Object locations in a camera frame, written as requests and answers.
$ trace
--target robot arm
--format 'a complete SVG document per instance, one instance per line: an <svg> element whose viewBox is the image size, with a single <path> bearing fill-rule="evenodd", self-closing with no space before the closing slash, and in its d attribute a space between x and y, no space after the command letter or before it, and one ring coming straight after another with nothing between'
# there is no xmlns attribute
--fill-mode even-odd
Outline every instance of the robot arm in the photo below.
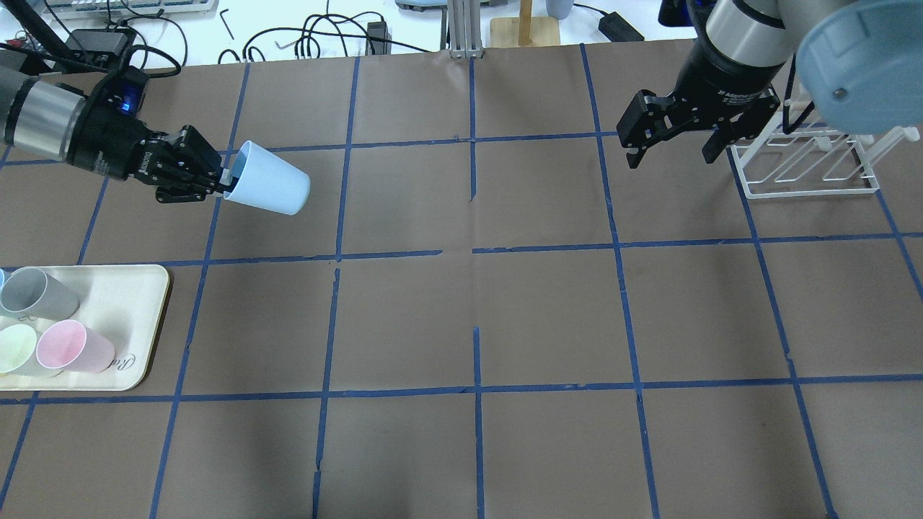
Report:
<svg viewBox="0 0 923 519"><path fill-rule="evenodd" d="M198 201L234 189L236 178L192 126L168 135L136 119L148 75L110 73L90 96L12 70L0 71L0 123L6 144L117 180L156 187L161 203Z"/></svg>
<svg viewBox="0 0 923 519"><path fill-rule="evenodd" d="M678 1L664 1L662 20ZM713 131L707 163L755 137L781 104L771 82L796 49L802 83L831 126L873 134L923 121L920 0L700 3L686 0L699 37L674 90L639 91L618 122L629 167L689 130Z"/></svg>

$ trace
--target light green cup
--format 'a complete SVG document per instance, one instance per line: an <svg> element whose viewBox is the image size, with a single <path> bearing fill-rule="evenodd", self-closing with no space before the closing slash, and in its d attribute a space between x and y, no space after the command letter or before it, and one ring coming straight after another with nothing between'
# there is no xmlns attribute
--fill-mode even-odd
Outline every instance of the light green cup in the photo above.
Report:
<svg viewBox="0 0 923 519"><path fill-rule="evenodd" d="M14 324L0 331L0 373L24 377L53 377L60 369L48 369L35 358L39 333L28 324Z"/></svg>

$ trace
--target white tray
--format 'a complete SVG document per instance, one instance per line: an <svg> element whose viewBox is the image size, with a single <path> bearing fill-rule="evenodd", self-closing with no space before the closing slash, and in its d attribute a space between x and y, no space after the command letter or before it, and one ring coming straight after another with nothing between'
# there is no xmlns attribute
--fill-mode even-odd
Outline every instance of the white tray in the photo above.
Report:
<svg viewBox="0 0 923 519"><path fill-rule="evenodd" d="M64 371L54 377L0 376L0 391L124 391L141 382L160 325L170 274L160 265L40 267L80 296L71 319L115 345L115 360L100 373ZM18 320L0 317L0 329ZM23 320L44 332L53 320Z"/></svg>

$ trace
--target plastic cup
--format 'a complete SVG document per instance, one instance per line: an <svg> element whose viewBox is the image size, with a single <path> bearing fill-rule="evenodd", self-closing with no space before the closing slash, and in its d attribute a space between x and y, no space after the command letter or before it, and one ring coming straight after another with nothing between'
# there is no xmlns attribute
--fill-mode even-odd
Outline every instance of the plastic cup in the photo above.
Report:
<svg viewBox="0 0 923 519"><path fill-rule="evenodd" d="M545 0L545 8L549 17L557 19L567 18L574 7L574 0Z"/></svg>
<svg viewBox="0 0 923 519"><path fill-rule="evenodd" d="M13 317L67 319L80 308L80 298L42 269L25 267L13 272L0 289L0 309Z"/></svg>
<svg viewBox="0 0 923 519"><path fill-rule="evenodd" d="M250 140L237 153L231 176L237 184L224 193L225 199L290 216L305 207L311 192L305 172Z"/></svg>
<svg viewBox="0 0 923 519"><path fill-rule="evenodd" d="M53 324L35 348L39 364L50 369L98 373L112 364L115 346L76 320Z"/></svg>
<svg viewBox="0 0 923 519"><path fill-rule="evenodd" d="M0 289L3 289L3 285L6 283L6 280L9 279L10 275L11 274L9 272L0 269ZM16 317L16 315L13 314L13 312L7 312L3 309L3 307L0 307L0 317Z"/></svg>
<svg viewBox="0 0 923 519"><path fill-rule="evenodd" d="M53 377L60 369L48 369L35 358L39 333L28 324L14 324L0 331L0 373L24 377Z"/></svg>

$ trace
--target pink cup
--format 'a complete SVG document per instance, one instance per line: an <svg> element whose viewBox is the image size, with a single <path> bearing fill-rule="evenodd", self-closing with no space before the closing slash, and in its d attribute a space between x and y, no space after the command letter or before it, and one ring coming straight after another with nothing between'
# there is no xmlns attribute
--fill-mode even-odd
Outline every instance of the pink cup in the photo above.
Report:
<svg viewBox="0 0 923 519"><path fill-rule="evenodd" d="M39 364L51 369L98 373L115 357L108 339L72 319L53 324L35 346Z"/></svg>

